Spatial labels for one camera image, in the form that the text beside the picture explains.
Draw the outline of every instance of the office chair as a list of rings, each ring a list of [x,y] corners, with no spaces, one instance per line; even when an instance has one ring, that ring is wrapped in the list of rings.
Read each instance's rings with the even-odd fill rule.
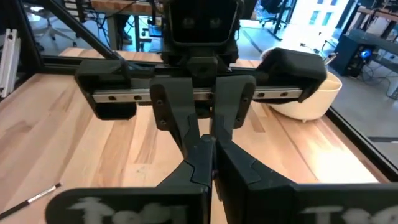
[[[45,37],[47,34],[51,37],[52,40],[56,40],[56,35],[63,37],[65,39],[71,40],[72,41],[72,46],[77,47],[77,43],[74,38],[69,37],[68,35],[64,34],[66,32],[73,32],[70,29],[63,29],[63,28],[54,28],[52,25],[52,21],[50,20],[51,18],[54,17],[54,15],[46,10],[46,9],[40,9],[38,11],[32,10],[32,7],[41,7],[40,1],[37,0],[23,0],[24,7],[26,13],[31,13],[33,15],[39,16],[47,21],[47,26],[44,28],[38,28],[38,29],[33,29],[33,33],[35,36],[39,36],[36,38],[38,48],[40,51],[44,50],[44,48],[39,44],[40,40]]]
[[[272,22],[272,25],[276,23],[277,21],[277,16],[280,13],[281,7],[282,7],[282,1],[283,0],[261,0],[261,6],[264,8],[265,11],[267,11],[269,14],[274,14],[272,17],[268,18],[263,18],[259,22],[262,24],[261,26],[265,26],[267,22]],[[291,10],[291,7],[285,7],[284,12],[287,10]],[[287,22],[281,20],[279,26],[281,27],[282,24],[286,28]]]

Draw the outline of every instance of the black bracket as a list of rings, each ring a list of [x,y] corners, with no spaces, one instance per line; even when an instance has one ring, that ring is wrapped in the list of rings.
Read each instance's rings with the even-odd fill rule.
[[[150,98],[157,128],[169,131],[184,158],[200,140],[191,78],[153,78]]]

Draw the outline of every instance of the window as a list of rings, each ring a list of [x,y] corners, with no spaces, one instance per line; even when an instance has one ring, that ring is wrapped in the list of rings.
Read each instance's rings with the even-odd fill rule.
[[[318,14],[319,14],[319,11],[314,11],[312,13],[312,16],[311,16],[311,19],[310,19],[310,25],[314,25],[315,24],[315,21],[317,20]]]
[[[328,25],[329,19],[330,19],[332,14],[333,14],[332,12],[327,12],[326,13],[325,18],[323,19],[323,22],[322,22],[323,26]]]

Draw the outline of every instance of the wooden tabletop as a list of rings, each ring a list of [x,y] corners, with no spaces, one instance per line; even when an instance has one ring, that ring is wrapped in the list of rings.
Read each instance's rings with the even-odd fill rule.
[[[148,2],[125,0],[91,0],[91,5],[99,12],[115,12],[123,10],[123,12],[139,15],[152,15],[152,7]]]
[[[100,57],[94,50],[62,55]],[[121,52],[129,60],[159,55]],[[239,60],[235,66],[256,67]],[[36,74],[0,103],[0,212],[47,189],[156,186],[182,161],[171,135],[156,128],[152,108],[140,106],[129,121],[101,121],[72,76]],[[208,120],[199,121],[201,133]],[[377,182],[372,165],[326,117],[302,123],[252,103],[233,140],[265,165],[298,183]],[[44,223],[48,195],[1,224]],[[226,223],[213,197],[212,223]]]

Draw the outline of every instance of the printed logo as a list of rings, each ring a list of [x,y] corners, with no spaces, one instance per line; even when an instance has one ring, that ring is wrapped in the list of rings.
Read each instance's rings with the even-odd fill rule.
[[[186,224],[186,206],[162,206],[150,203],[140,212],[115,211],[101,203],[100,198],[85,197],[68,209],[83,210],[84,224],[102,224],[104,217],[112,217],[113,224]]]
[[[306,208],[301,213],[315,214],[315,224],[331,224],[332,213],[342,212],[340,206],[323,206]],[[347,224],[398,224],[398,205],[385,208],[371,215],[362,208],[349,208],[341,218]]]

